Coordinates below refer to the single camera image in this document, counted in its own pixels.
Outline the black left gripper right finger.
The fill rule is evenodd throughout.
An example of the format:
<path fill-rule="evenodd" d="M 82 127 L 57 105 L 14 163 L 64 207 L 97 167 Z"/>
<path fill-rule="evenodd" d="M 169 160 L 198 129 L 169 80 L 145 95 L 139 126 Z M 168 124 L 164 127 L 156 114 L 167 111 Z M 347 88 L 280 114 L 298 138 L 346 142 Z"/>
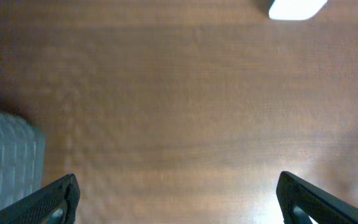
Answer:
<path fill-rule="evenodd" d="M 280 173 L 276 195 L 284 224 L 358 224 L 358 208 L 291 172 Z"/>

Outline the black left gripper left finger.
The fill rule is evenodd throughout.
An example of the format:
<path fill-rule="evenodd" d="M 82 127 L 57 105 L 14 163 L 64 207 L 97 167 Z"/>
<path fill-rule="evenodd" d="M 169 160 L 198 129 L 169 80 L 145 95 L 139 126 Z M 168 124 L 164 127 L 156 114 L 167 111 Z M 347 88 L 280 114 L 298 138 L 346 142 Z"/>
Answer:
<path fill-rule="evenodd" d="M 0 210 L 0 224 L 74 224 L 79 200 L 76 176 L 67 174 Z"/>

